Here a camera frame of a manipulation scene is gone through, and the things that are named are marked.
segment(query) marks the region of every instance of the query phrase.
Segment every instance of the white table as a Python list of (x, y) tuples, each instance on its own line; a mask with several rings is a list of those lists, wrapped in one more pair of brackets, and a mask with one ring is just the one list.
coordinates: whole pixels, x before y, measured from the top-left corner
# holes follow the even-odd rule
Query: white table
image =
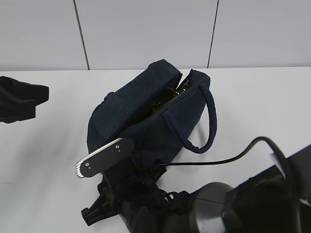
[[(311, 143), (311, 67), (202, 69), (211, 76), (218, 115), (212, 148), (187, 150), (176, 161), (216, 161), (240, 153), (256, 136), (271, 137), (286, 156)], [(87, 155), (89, 117), (104, 96), (141, 70), (0, 72), (50, 87), (36, 118), (0, 123), (0, 231), (2, 233), (127, 232), (115, 216), (87, 227), (80, 211), (97, 198), (101, 175), (78, 179), (75, 163)], [(203, 145), (207, 113), (191, 135)], [(219, 166), (171, 167), (159, 186), (192, 192), (214, 181), (237, 186), (273, 163), (258, 144), (246, 157)]]

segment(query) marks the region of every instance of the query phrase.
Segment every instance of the black object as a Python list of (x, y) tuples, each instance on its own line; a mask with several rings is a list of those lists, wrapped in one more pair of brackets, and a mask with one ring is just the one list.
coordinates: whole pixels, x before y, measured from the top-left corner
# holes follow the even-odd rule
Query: black object
[[(134, 141), (132, 158), (138, 166), (168, 163), (182, 147), (195, 153), (206, 152), (217, 130), (210, 77), (191, 70), (178, 86), (181, 76), (174, 66), (160, 60), (115, 93), (109, 93), (89, 120), (89, 153), (118, 137)], [(209, 139), (198, 148), (188, 137), (206, 105)]]
[[(129, 140), (119, 139), (109, 145), (110, 149), (102, 150), (99, 157), (93, 155), (94, 164), (97, 160), (112, 162), (110, 168), (106, 164), (102, 169), (107, 184), (98, 187), (100, 197), (82, 211), (88, 225), (119, 214), (132, 233), (293, 233), (288, 181), (276, 166), (234, 189), (223, 183), (210, 183), (192, 194), (166, 193), (128, 157), (133, 150)], [(110, 158), (111, 151), (120, 154)], [(311, 145), (286, 161), (293, 177), (298, 178), (295, 181), (299, 181), (302, 200), (302, 225), (297, 232), (311, 232)]]
[(0, 122), (35, 118), (35, 107), (49, 100), (49, 88), (0, 77)]

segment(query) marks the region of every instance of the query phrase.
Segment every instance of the white wall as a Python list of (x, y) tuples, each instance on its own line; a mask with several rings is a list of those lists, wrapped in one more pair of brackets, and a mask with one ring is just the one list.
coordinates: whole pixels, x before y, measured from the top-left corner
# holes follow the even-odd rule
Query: white wall
[(77, 0), (91, 69), (206, 67), (217, 0)]
[(220, 0), (209, 67), (311, 66), (310, 0)]
[(72, 0), (0, 0), (0, 70), (86, 69)]
[[(87, 69), (73, 1), (0, 0), (0, 71)], [(217, 1), (76, 0), (90, 69), (311, 65), (310, 0), (219, 0), (211, 40)]]

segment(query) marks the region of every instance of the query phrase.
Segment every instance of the black plastic part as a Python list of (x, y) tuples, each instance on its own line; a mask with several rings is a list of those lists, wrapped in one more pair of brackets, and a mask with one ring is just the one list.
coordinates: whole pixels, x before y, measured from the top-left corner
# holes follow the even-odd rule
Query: black plastic part
[(0, 122), (35, 118), (35, 107), (49, 100), (49, 88), (0, 77)]
[[(301, 203), (302, 232), (311, 232), (311, 145), (287, 159), (298, 177), (299, 194), (308, 204)], [(250, 178), (227, 193), (224, 223), (230, 232), (283, 232), (293, 230), (293, 213), (286, 183), (276, 166)], [(243, 227), (235, 221), (239, 219)]]

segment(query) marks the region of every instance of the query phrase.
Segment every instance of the black wire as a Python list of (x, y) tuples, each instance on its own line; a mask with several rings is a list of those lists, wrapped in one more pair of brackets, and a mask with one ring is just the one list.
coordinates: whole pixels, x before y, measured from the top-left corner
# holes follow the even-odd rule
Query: black wire
[(272, 149), (276, 156), (276, 160), (279, 164), (279, 169), (284, 174), (285, 181), (287, 182), (289, 196), (293, 200), (293, 212), (294, 212), (294, 228), (296, 233), (301, 233), (301, 215), (300, 215), (300, 208), (299, 208), (299, 196), (298, 196), (298, 189), (296, 187), (296, 183), (294, 182), (297, 180), (297, 177), (294, 176), (293, 171), (291, 171), (289, 164), (284, 156), (283, 152), (279, 149), (279, 147), (268, 137), (257, 137), (255, 138), (246, 148), (243, 150), (239, 155), (225, 160), (214, 161), (214, 162), (183, 162), (183, 163), (162, 163), (162, 164), (154, 164), (145, 167), (141, 167), (141, 170), (154, 168), (157, 166), (204, 166), (204, 165), (220, 165), (220, 164), (227, 164), (234, 162), (238, 159), (241, 159), (245, 156), (258, 142), (264, 141), (266, 142), (269, 147)]

